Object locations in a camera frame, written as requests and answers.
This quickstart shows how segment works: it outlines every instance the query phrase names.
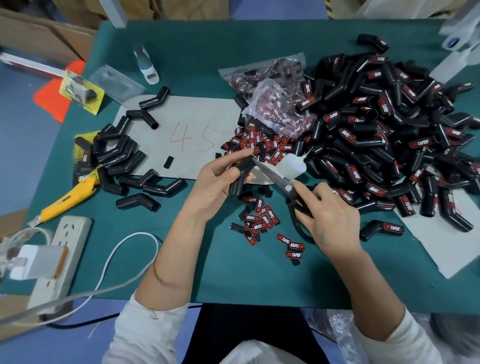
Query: woman's right hand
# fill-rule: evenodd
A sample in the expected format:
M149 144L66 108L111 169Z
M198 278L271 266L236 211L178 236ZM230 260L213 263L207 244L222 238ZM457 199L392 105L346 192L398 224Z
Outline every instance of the woman's right hand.
M360 214L322 182L313 191L303 183L291 184L305 201L313 218L295 210L299 221L308 229L315 243L330 260L346 258L363 252L360 245Z

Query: hand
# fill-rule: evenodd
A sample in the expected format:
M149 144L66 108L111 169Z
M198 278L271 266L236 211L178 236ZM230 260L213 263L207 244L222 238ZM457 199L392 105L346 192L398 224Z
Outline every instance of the hand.
M227 154L205 164L198 174L192 192L188 196L183 209L189 214L194 214L201 222L206 223L222 207L228 196L228 187L240 176L238 168L232 167L225 170L230 164L252 155L253 149ZM243 183L252 180L250 172Z
M303 183L292 180L293 187L305 201L313 218L295 210L320 250L330 258L348 257L362 252L358 210L322 182L311 192Z

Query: green table mat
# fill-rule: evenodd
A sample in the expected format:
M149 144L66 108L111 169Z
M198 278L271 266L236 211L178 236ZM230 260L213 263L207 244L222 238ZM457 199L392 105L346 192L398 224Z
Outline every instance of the green table mat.
M84 76L88 77L100 66L108 64L146 85L132 52L132 44L139 42L148 50L161 74L161 82L147 85L146 93L155 94L161 85L167 85L172 94L178 96L233 98L233 90L218 74L219 68L298 52L304 52L308 65L313 66L325 55L365 51L365 47L355 44L359 33L377 34L387 41L390 50L386 55L394 61L412 58L419 65L433 68L448 55L440 48L444 39L437 35L440 25L440 21L434 20L132 21L126 29L114 29L110 23L104 22ZM479 82L479 67L467 67L454 81ZM478 87L463 94L458 98L457 109L480 115L479 96ZM106 99L100 113L94 116L72 103L26 221L70 190L74 135L101 129L113 121L118 108L117 103ZM465 151L478 154L478 141ZM300 179L314 182L306 175ZM106 258L126 235L146 231L164 239L193 183L188 181L188 188L173 198L158 198L162 207L157 213L140 207L119 211L115 208L118 197L103 191L68 211L69 215L87 216L94 221L70 293L93 289ZM285 245L275 240L276 234L280 232L293 240L301 240L293 229L280 193L274 192L267 203L278 214L281 224L262 235L262 241L255 247L228 229L231 222L238 222L237 215L244 208L238 200L228 199L210 221L198 258L192 301L350 308L340 278L315 246L307 246L298 267L285 258ZM59 219L43 227L54 231ZM399 223L394 213L364 215L362 223L371 219ZM41 243L40 238L33 241ZM376 235L363 246L409 310L480 314L478 261L447 280L409 231L401 238ZM132 277L153 253L154 245L148 238L132 238L114 256L102 287ZM6 279L1 292L29 294L34 283ZM137 285L135 282L100 297L127 299Z

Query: white sleeve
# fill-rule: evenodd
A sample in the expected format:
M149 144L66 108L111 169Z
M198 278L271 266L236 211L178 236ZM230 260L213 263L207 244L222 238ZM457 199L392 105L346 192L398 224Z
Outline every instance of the white sleeve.
M442 358L423 328L405 310L402 322L386 342L360 340L372 364L441 364Z
M132 295L115 322L115 336L102 364L176 364L175 338L188 304L153 311Z

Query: power strip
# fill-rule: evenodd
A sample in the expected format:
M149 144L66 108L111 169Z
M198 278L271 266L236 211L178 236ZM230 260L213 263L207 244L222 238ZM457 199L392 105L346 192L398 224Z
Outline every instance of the power strip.
M55 279L37 279L27 309L67 296L91 226L92 220L82 216L61 218L52 245L68 248L62 271ZM57 313L61 308L62 306L51 307L38 312L38 314L51 315Z

